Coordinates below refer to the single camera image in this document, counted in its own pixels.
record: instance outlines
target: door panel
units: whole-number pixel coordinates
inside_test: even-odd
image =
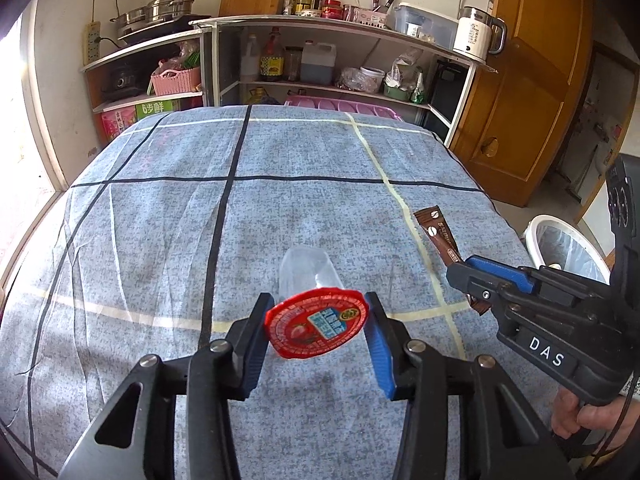
[[[506,47],[479,72],[452,150],[494,199],[524,206],[577,105],[591,47],[591,0],[497,0]]]

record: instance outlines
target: human hand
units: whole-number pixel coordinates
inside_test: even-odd
[[[607,406],[585,405],[578,408],[578,397],[560,386],[554,399],[551,428],[556,435],[565,439],[580,430],[580,427],[588,430],[610,431],[616,425],[624,403],[624,397],[617,397]],[[626,442],[639,416],[640,402],[632,400],[625,420],[609,445],[609,449],[622,446]]]

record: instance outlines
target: electrical outlet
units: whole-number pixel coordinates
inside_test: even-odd
[[[88,65],[100,58],[100,22],[84,26],[82,34],[82,64]]]

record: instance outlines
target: clear plastic cup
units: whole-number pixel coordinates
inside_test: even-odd
[[[344,288],[326,252],[306,245],[287,250],[280,263],[280,301],[326,286]]]

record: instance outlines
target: red jar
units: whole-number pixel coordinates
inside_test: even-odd
[[[342,19],[342,2],[340,0],[325,0],[322,6],[322,17],[331,20]]]

